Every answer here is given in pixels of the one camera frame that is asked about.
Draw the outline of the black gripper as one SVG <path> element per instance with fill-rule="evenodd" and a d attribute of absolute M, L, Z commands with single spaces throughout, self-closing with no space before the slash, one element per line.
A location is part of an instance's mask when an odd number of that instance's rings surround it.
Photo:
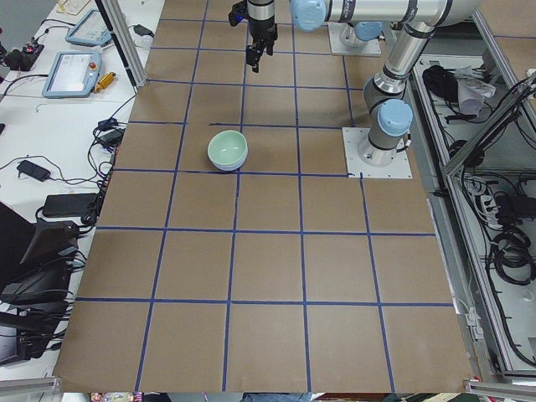
<path fill-rule="evenodd" d="M 246 47 L 246 64 L 251 67 L 254 73 L 258 74 L 264 47 L 267 55 L 273 55 L 274 44 L 278 39 L 277 24 L 274 17 L 265 20 L 250 17 L 248 26 L 253 42 L 252 45 Z"/>

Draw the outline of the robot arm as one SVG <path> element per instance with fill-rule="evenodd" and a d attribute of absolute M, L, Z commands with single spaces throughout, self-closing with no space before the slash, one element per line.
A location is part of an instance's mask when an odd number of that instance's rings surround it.
<path fill-rule="evenodd" d="M 399 152 L 399 141 L 410 131 L 413 111 L 404 101 L 406 82 L 436 28 L 450 26 L 471 16 L 478 1 L 292 1 L 293 23 L 304 32 L 324 23 L 357 27 L 364 22 L 401 23 L 383 68 L 363 90 L 372 125 L 358 145 L 359 157 L 368 165 L 383 168 Z"/>
<path fill-rule="evenodd" d="M 377 39 L 382 32 L 383 24 L 380 21 L 346 23 L 339 38 L 347 46 L 358 47 Z"/>

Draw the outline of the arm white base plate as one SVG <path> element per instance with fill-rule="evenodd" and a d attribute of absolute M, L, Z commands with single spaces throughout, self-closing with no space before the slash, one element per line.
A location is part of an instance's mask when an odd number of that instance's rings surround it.
<path fill-rule="evenodd" d="M 369 144 L 369 128 L 344 127 L 343 145 L 348 176 L 351 178 L 412 179 L 404 141 L 392 151 L 380 151 Z"/>
<path fill-rule="evenodd" d="M 379 57 L 379 36 L 383 24 L 378 21 L 358 23 L 329 23 L 331 53 L 363 57 Z"/>

